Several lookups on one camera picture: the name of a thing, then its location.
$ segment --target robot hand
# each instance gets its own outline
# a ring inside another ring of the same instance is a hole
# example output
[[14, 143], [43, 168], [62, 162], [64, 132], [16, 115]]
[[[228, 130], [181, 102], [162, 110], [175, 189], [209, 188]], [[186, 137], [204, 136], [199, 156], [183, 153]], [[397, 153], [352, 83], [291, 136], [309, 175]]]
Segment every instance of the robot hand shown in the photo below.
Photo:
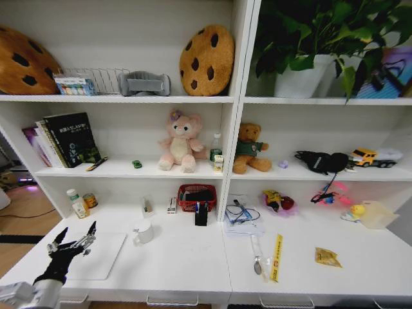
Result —
[[43, 275], [36, 278], [34, 283], [45, 280], [54, 279], [60, 281], [62, 284], [66, 282], [66, 274], [71, 263], [71, 260], [77, 255], [83, 252], [83, 255], [90, 253], [90, 249], [87, 249], [96, 239], [96, 221], [93, 222], [87, 235], [81, 237], [78, 241], [71, 243], [61, 244], [68, 228], [66, 227], [57, 237], [53, 243], [47, 245], [51, 262]]

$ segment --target white board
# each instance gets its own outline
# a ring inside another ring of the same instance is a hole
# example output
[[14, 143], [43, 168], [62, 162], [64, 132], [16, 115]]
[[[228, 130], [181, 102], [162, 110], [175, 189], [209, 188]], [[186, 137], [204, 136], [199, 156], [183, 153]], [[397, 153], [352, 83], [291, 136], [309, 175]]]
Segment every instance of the white board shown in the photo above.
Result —
[[[70, 237], [78, 240], [83, 233]], [[126, 233], [96, 233], [96, 240], [89, 247], [87, 256], [79, 254], [70, 264], [67, 279], [69, 280], [106, 280], [122, 248]]]

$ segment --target brown teddy bear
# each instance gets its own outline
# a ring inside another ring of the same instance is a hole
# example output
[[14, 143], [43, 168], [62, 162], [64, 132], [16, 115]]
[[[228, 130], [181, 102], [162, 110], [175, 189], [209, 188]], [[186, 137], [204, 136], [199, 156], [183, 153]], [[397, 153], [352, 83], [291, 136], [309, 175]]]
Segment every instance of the brown teddy bear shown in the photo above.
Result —
[[238, 144], [236, 146], [236, 157], [233, 163], [233, 172], [245, 174], [247, 165], [258, 171], [267, 172], [272, 168], [272, 161], [269, 159], [258, 159], [258, 151], [267, 150], [269, 145], [258, 143], [261, 128], [257, 124], [240, 124]]

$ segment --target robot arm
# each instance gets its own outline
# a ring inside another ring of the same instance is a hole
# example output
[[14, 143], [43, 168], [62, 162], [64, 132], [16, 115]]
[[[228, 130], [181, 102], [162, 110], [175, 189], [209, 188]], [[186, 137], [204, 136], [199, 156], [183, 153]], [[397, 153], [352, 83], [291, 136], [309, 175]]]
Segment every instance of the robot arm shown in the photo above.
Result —
[[13, 308], [56, 308], [59, 302], [60, 290], [66, 282], [66, 274], [73, 258], [83, 253], [90, 253], [88, 247], [96, 239], [96, 221], [88, 233], [78, 241], [61, 244], [68, 228], [65, 228], [53, 243], [47, 245], [51, 262], [43, 275], [37, 277], [33, 285], [25, 282], [0, 286], [0, 303], [6, 303]]

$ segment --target white mug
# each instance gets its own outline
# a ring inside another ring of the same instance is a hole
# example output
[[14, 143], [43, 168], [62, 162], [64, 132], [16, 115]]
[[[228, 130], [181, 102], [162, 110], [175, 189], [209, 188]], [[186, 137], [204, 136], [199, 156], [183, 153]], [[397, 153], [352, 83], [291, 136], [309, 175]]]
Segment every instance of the white mug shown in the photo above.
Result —
[[149, 219], [139, 221], [133, 231], [137, 233], [133, 240], [135, 245], [139, 243], [148, 243], [153, 239], [153, 228]]

